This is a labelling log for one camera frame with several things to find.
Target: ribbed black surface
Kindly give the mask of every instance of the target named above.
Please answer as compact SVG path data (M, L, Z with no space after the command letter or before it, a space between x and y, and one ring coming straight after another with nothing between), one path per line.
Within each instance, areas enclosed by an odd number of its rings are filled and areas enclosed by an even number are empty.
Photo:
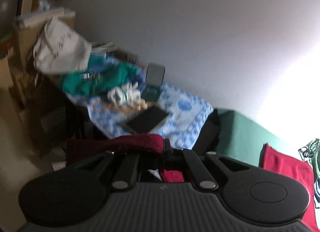
M259 227L232 216L211 193L189 183L137 183L115 193L94 217L70 227L44 228L27 224L22 232L307 232L301 222L282 227Z

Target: blue and white tablecloth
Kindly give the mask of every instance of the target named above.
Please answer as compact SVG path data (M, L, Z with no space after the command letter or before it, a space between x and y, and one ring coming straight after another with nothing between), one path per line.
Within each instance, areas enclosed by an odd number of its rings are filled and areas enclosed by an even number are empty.
M145 80L143 70L138 70L137 74L141 80ZM140 84L139 89L143 90L144 85ZM169 138L174 148L192 149L204 122L213 110L211 105L167 82L163 82L161 89L158 104L169 112L169 117L154 133ZM75 104L87 106L91 122L108 138L130 135L119 125L128 117L121 112L105 109L100 96L90 99L82 96L68 97Z

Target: white wall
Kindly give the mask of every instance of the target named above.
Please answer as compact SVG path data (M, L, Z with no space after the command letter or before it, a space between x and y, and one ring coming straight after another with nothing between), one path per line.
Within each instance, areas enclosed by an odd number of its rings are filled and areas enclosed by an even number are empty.
M213 106L293 146L320 137L320 0L59 0L76 30L113 40Z

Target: black screen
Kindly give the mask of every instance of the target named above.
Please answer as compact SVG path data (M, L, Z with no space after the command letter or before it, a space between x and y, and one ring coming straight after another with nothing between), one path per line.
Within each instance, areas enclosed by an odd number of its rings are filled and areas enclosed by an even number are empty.
M168 113L161 108L152 106L134 119L129 120L125 125L138 134L145 134L155 128L167 115Z

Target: red towel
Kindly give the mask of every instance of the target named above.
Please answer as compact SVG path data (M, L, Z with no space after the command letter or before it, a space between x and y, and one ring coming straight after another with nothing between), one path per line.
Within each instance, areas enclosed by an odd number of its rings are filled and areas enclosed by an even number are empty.
M310 194L310 203L302 221L314 231L320 231L316 223L313 203L314 179L311 166L307 162L281 154L266 144L263 152L262 168L296 179L307 188Z
M156 134L124 135L111 140L77 140L70 139L67 143L67 165L85 158L110 150L113 152L149 152L161 157L164 139ZM164 182L183 182L179 171L166 171L159 168L159 174Z

